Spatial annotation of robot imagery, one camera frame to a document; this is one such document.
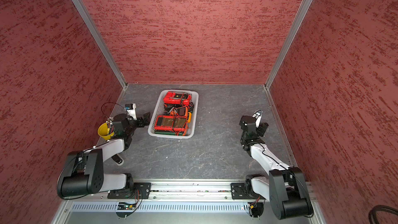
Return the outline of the dark red multimeter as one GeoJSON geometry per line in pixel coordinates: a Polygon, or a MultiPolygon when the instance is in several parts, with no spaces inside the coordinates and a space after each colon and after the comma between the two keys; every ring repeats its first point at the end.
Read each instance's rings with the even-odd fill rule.
{"type": "Polygon", "coordinates": [[[187,128],[188,119],[182,116],[159,115],[155,121],[156,131],[184,132],[187,128]]]}

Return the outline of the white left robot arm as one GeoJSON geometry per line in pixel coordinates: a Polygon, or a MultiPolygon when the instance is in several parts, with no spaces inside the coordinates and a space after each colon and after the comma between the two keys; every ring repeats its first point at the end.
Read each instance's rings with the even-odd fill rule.
{"type": "Polygon", "coordinates": [[[57,195],[63,200],[75,200],[100,192],[109,197],[137,196],[134,180],[130,173],[106,174],[104,162],[111,159],[121,165],[124,160],[120,153],[127,150],[132,135],[138,128],[150,124],[149,112],[142,117],[119,114],[102,124],[97,133],[104,143],[82,151],[72,151],[57,181],[57,195]]]}

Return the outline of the orange long multimeter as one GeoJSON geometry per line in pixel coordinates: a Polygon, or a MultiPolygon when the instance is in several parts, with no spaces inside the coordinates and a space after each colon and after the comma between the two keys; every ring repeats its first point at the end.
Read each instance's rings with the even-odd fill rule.
{"type": "Polygon", "coordinates": [[[169,114],[170,114],[170,116],[173,116],[173,117],[181,117],[181,118],[188,120],[188,112],[189,112],[189,109],[187,106],[173,107],[170,110],[169,114]]]}

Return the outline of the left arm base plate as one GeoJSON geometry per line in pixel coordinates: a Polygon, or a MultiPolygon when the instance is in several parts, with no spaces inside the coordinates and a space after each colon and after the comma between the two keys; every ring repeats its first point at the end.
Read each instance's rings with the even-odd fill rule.
{"type": "Polygon", "coordinates": [[[148,199],[149,194],[151,192],[151,186],[152,183],[150,182],[138,182],[134,183],[134,186],[132,189],[130,188],[125,188],[125,189],[119,189],[119,190],[112,190],[107,198],[108,199],[148,199]]]}

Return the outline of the white plastic perforated basket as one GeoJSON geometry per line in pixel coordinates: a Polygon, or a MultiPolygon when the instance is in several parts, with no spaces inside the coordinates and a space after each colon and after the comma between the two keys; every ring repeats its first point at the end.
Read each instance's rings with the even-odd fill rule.
{"type": "Polygon", "coordinates": [[[195,91],[162,91],[150,121],[148,134],[167,139],[193,137],[198,103],[199,94],[195,91]]]}

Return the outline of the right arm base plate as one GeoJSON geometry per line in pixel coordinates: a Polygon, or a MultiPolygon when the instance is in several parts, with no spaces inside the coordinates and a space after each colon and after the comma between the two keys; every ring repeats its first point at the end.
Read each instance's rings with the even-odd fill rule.
{"type": "Polygon", "coordinates": [[[254,192],[250,183],[231,183],[231,196],[233,200],[265,200],[265,198],[254,192]]]}

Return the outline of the green multimeter DT9205A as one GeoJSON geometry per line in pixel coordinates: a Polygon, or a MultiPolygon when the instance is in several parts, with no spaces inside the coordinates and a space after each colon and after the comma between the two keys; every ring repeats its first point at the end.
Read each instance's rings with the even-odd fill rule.
{"type": "Polygon", "coordinates": [[[158,130],[155,130],[154,133],[159,134],[159,135],[171,135],[171,136],[185,136],[186,135],[185,132],[170,132],[170,131],[158,131],[158,130]]]}

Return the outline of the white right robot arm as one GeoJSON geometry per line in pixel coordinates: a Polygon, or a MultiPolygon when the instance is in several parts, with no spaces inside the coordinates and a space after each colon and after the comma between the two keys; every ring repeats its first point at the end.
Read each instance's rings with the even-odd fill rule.
{"type": "Polygon", "coordinates": [[[266,176],[249,175],[245,181],[245,193],[255,197],[253,208],[261,198],[269,201],[277,219],[293,217],[311,218],[314,208],[306,186],[303,172],[291,167],[273,154],[264,137],[268,124],[261,122],[261,111],[252,116],[242,116],[239,125],[242,129],[240,143],[252,159],[263,168],[266,176]]]}

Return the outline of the red clamp meter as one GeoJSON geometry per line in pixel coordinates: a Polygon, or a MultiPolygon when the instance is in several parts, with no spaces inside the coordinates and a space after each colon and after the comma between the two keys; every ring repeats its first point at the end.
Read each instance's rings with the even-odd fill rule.
{"type": "Polygon", "coordinates": [[[184,92],[168,91],[163,98],[166,105],[180,105],[188,106],[191,102],[192,96],[184,92]]]}

